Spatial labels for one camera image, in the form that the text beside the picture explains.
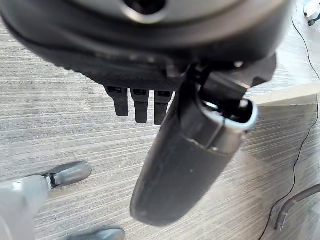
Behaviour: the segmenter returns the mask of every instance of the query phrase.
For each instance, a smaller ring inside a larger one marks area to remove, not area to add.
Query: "black cable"
[[[301,33],[299,32],[299,30],[297,29],[295,23],[294,23],[294,20],[291,18],[291,21],[292,21],[292,24],[293,24],[293,27],[294,29],[297,31],[297,33],[300,35],[300,37],[302,38],[303,42],[304,42],[304,45],[305,45],[305,48],[306,48],[306,51],[307,51],[307,56],[308,56],[308,60],[309,60],[309,63],[310,63],[310,66],[311,68],[313,69],[313,71],[315,72],[315,74],[317,75],[319,81],[320,81],[320,77],[319,77],[319,74],[317,73],[317,71],[315,70],[314,66],[312,65],[311,63],[311,60],[310,60],[310,54],[309,54],[309,49],[308,49],[308,46],[307,46],[307,43],[306,43],[306,40],[304,39],[304,37],[301,35]],[[296,185],[296,166],[297,166],[297,163],[298,163],[298,160],[300,158],[300,154],[301,154],[301,151],[302,151],[302,148],[307,140],[307,138],[309,137],[309,134],[310,134],[310,131],[311,129],[316,125],[316,123],[318,122],[318,119],[319,119],[319,102],[318,102],[318,95],[316,96],[316,101],[317,101],[317,107],[316,107],[316,110],[317,110],[317,117],[316,117],[316,120],[314,122],[314,124],[309,128],[309,131],[307,132],[307,135],[305,136],[304,140],[302,141],[302,144],[301,144],[301,147],[300,147],[300,150],[299,150],[299,153],[298,153],[298,157],[296,158],[295,162],[294,162],[294,165],[293,165],[293,185],[290,189],[290,191],[282,198],[280,198],[278,201],[275,202],[275,204],[273,204],[273,206],[271,207],[271,210],[270,210],[270,214],[269,214],[269,217],[268,217],[268,221],[266,222],[266,225],[265,225],[265,228],[261,234],[261,236],[258,238],[258,240],[261,240],[263,238],[263,236],[265,235],[266,233],[266,230],[268,228],[268,225],[270,223],[270,220],[271,220],[271,216],[272,216],[272,213],[273,213],[273,210],[275,208],[275,206],[280,203],[282,200],[284,200],[286,197],[288,197],[295,185]]]

